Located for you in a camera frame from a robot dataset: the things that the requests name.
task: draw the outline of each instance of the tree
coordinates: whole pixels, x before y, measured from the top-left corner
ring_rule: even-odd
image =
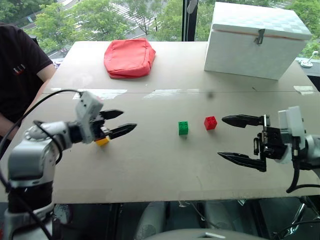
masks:
[[[87,39],[97,41],[125,39],[132,28],[132,24],[115,12],[109,0],[82,1],[73,7],[72,18],[81,24]]]
[[[207,41],[212,23],[214,5],[210,3],[200,2],[196,17],[195,40]]]
[[[41,9],[43,12],[37,15],[36,27],[26,32],[37,37],[39,46],[46,53],[85,40],[82,32],[76,31],[70,11],[63,10],[61,4],[41,5]]]
[[[316,40],[308,42],[299,57],[310,58],[314,51],[320,52],[320,43]],[[319,55],[315,55],[312,59],[320,59],[320,57]]]
[[[54,0],[0,0],[0,21],[18,23],[21,19],[40,11],[40,5],[49,5]]]
[[[295,0],[287,9],[294,10],[315,38],[320,38],[320,1]]]
[[[196,41],[207,41],[216,0],[199,0],[195,30]],[[270,7],[279,0],[219,0],[219,2]],[[169,0],[157,16],[158,31],[152,33],[158,41],[180,41],[182,35],[182,1]]]
[[[181,41],[182,35],[182,4],[181,0],[169,0],[162,12],[156,17],[158,31],[152,35],[158,41]]]
[[[135,23],[145,33],[149,34],[150,22],[161,11],[161,0],[118,0],[120,4],[127,5],[130,9],[129,16],[134,18]]]

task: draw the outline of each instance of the white table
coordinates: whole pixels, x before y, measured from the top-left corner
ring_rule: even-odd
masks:
[[[36,109],[23,123],[11,149],[32,120],[73,121],[77,100],[59,94]],[[261,127],[231,127],[220,119],[231,114],[260,116],[268,113],[278,126],[277,110],[299,105],[308,133],[320,134],[320,95],[297,92],[219,92],[154,94],[124,93],[104,101],[103,109],[125,113],[107,127],[137,123],[129,134],[106,146],[75,144],[63,154],[54,180],[55,203],[115,203],[173,200],[249,199],[318,195],[318,188],[287,194],[291,164],[267,161],[262,173],[233,164],[218,151],[253,156],[253,138]],[[204,118],[215,115],[216,130],[207,132]],[[188,121],[187,139],[178,136],[178,121]],[[8,153],[1,161],[6,170]],[[320,184],[312,171],[302,171],[299,183]],[[0,190],[0,201],[6,196]]]
[[[137,79],[111,79],[104,66],[110,42],[76,42],[44,93],[56,89],[108,89],[127,93],[197,89],[200,92],[283,92],[312,83],[293,62],[279,81],[204,71],[207,42],[150,42],[155,59],[150,74]]]
[[[103,109],[125,113],[106,123],[115,128],[137,123],[129,134],[106,146],[75,144],[56,167],[55,203],[116,203],[216,200],[319,195],[319,188],[287,194],[293,168],[267,160],[267,172],[238,166],[217,155],[236,152],[253,157],[253,138],[261,127],[236,128],[221,121],[227,115],[270,114],[278,127],[278,110],[299,105],[308,133],[320,134],[320,94],[294,62],[279,81],[203,71],[205,42],[151,42],[156,52],[149,76],[110,79],[103,65],[109,42],[76,42],[45,90],[99,89]],[[294,86],[314,90],[297,92]],[[213,97],[207,92],[213,91]],[[54,96],[23,122],[1,167],[7,174],[10,149],[20,142],[32,120],[73,121],[74,93]],[[215,116],[215,130],[204,119]],[[187,138],[178,121],[188,121]],[[299,184],[320,184],[313,171],[302,171]],[[0,190],[0,201],[5,201]]]

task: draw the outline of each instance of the window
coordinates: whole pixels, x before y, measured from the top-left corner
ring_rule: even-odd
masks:
[[[320,1],[319,0],[219,0],[219,2],[246,4],[294,10],[312,33],[312,39],[298,55],[309,58],[313,51],[320,51]],[[195,41],[207,41],[212,23],[215,0],[199,0]]]
[[[183,0],[0,0],[0,22],[37,39],[52,59],[75,41],[181,41]]]

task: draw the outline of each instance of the red lego block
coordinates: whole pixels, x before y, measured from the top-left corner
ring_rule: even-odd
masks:
[[[217,120],[214,116],[207,116],[204,120],[204,126],[207,130],[215,129],[217,124]]]

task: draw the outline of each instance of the person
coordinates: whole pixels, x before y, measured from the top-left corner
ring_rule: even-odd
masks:
[[[0,22],[0,141],[55,71],[53,62],[23,30]],[[9,135],[5,149],[17,131],[18,127]]]

